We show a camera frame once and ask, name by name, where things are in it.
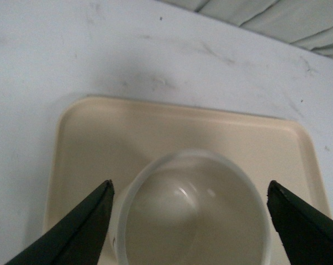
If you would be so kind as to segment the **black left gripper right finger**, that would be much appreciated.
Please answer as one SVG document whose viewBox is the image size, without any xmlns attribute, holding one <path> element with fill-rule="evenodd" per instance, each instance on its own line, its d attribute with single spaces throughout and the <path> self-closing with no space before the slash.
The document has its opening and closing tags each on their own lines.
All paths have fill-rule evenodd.
<svg viewBox="0 0 333 265">
<path fill-rule="evenodd" d="M 276 181 L 267 207 L 290 264 L 333 264 L 333 220 Z"/>
</svg>

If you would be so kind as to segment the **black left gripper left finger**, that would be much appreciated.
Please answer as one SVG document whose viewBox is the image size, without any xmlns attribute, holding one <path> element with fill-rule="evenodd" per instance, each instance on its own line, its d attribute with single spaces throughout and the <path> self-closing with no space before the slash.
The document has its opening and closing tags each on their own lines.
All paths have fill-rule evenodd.
<svg viewBox="0 0 333 265">
<path fill-rule="evenodd" d="M 106 180 L 7 264 L 97 264 L 108 232 L 113 197 L 113 183 Z"/>
</svg>

